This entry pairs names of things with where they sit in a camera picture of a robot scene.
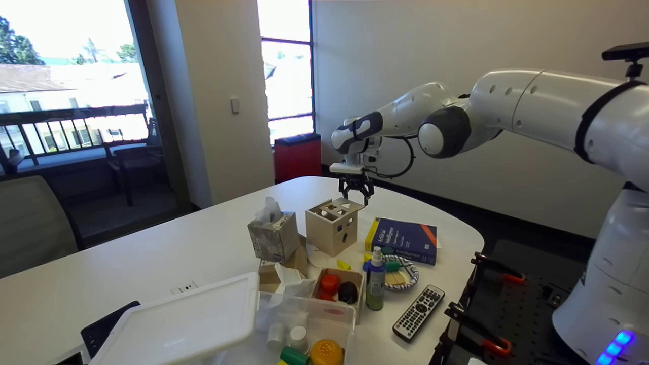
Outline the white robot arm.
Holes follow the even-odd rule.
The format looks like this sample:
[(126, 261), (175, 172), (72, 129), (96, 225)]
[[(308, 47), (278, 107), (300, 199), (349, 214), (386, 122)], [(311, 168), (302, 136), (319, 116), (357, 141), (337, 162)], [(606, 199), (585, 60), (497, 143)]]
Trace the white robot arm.
[(550, 71), (488, 71), (465, 95), (428, 82), (330, 135), (334, 170), (363, 179), (383, 139), (451, 159), (504, 133), (577, 154), (623, 179), (587, 271), (551, 312), (591, 365), (649, 365), (649, 86)]

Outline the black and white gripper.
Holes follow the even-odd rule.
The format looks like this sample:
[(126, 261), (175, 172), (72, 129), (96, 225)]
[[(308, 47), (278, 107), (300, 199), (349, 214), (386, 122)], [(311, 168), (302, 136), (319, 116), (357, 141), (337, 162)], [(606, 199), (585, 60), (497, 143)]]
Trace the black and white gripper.
[(344, 154), (338, 162), (328, 167), (328, 172), (338, 179), (338, 193), (349, 197), (349, 191), (363, 194), (363, 206), (374, 197), (371, 175), (375, 167), (363, 154)]

